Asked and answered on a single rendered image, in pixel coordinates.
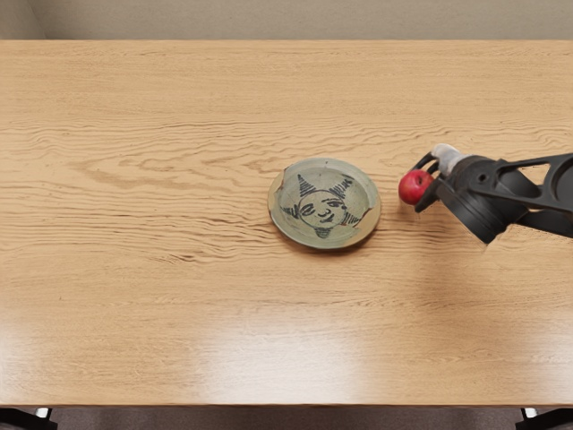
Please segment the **red apple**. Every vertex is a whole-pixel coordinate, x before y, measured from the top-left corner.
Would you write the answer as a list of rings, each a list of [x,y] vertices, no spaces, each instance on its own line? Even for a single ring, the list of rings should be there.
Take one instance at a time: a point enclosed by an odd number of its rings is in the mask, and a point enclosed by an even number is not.
[[[425,170],[414,169],[409,171],[398,183],[400,200],[408,205],[416,205],[433,180],[433,176]]]

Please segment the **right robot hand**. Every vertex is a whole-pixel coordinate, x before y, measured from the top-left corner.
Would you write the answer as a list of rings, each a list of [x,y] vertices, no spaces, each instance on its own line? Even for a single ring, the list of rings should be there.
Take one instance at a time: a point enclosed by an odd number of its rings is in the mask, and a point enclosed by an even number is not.
[[[437,202],[440,199],[439,192],[444,188],[446,180],[451,176],[456,165],[463,159],[471,157],[472,154],[462,153],[451,145],[438,143],[414,164],[412,170],[422,170],[431,162],[432,164],[425,172],[428,174],[439,173],[437,178],[430,183],[422,197],[414,206],[415,211],[420,213]]]

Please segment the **green plate with face pattern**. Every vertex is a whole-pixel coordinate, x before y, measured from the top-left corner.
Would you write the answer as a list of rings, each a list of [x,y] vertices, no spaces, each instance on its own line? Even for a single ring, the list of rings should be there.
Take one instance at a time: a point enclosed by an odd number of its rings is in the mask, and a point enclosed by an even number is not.
[[[287,238],[319,250],[364,241],[381,218],[378,188],[360,168],[310,158],[285,168],[268,192],[271,220]]]

